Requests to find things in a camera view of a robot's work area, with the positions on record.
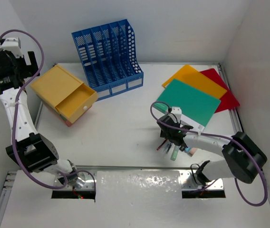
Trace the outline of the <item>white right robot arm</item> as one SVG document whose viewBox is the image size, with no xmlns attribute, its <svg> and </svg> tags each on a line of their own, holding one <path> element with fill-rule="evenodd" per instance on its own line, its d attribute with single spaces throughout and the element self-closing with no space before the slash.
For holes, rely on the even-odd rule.
<svg viewBox="0 0 270 228">
<path fill-rule="evenodd" d="M 233 136 L 199 133 L 191 126 L 180 126 L 172 116 L 166 114 L 158 119 L 161 137 L 168 139 L 180 150 L 197 148 L 221 156 L 220 161 L 206 160 L 193 175 L 198 184 L 205 186 L 215 179 L 235 178 L 251 184 L 257 175 L 264 180 L 262 168 L 267 156 L 244 132 Z"/>
</svg>

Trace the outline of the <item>red pen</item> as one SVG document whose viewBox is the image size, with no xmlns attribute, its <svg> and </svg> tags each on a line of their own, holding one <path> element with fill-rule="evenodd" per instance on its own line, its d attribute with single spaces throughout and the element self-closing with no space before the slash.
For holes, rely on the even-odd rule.
<svg viewBox="0 0 270 228">
<path fill-rule="evenodd" d="M 167 139 L 165 139 L 157 148 L 156 148 L 156 150 L 158 151 L 158 150 L 160 150 L 164 145 L 165 145 L 165 143 L 167 142 Z"/>
</svg>

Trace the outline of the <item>green glue stick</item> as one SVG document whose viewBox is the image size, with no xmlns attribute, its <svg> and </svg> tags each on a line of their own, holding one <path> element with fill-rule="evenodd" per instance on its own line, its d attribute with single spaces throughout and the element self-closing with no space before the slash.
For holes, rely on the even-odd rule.
<svg viewBox="0 0 270 228">
<path fill-rule="evenodd" d="M 175 145 L 170 160 L 175 161 L 179 152 L 179 146 Z"/>
</svg>

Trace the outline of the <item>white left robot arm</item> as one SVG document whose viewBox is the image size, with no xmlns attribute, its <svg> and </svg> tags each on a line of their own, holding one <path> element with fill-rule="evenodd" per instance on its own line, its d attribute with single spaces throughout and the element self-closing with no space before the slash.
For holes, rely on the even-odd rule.
<svg viewBox="0 0 270 228">
<path fill-rule="evenodd" d="M 22 54 L 0 48 L 0 100 L 6 110 L 11 128 L 11 145 L 7 155 L 37 184 L 56 189 L 35 179 L 32 173 L 47 172 L 57 177 L 60 188 L 75 186 L 79 180 L 76 168 L 69 160 L 59 158 L 54 144 L 39 134 L 31 119 L 27 93 L 23 88 L 26 78 L 39 76 L 33 51 L 28 52 L 30 65 Z"/>
</svg>

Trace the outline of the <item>yellow drawer box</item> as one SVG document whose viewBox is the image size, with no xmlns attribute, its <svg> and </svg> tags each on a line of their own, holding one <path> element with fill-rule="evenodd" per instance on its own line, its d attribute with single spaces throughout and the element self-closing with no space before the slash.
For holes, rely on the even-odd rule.
<svg viewBox="0 0 270 228">
<path fill-rule="evenodd" d="M 47 104 L 71 121 L 81 117 L 98 100 L 95 90 L 60 65 L 52 67 L 30 86 Z"/>
</svg>

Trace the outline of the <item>blue pen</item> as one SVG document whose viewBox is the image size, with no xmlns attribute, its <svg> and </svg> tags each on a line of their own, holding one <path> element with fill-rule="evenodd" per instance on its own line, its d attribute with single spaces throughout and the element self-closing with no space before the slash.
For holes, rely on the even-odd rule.
<svg viewBox="0 0 270 228">
<path fill-rule="evenodd" d="M 172 143 L 169 142 L 169 143 L 166 145 L 165 149 L 164 149 L 164 155 L 163 155 L 164 158 L 168 155 L 168 153 L 169 153 L 171 147 L 172 147 Z"/>
</svg>

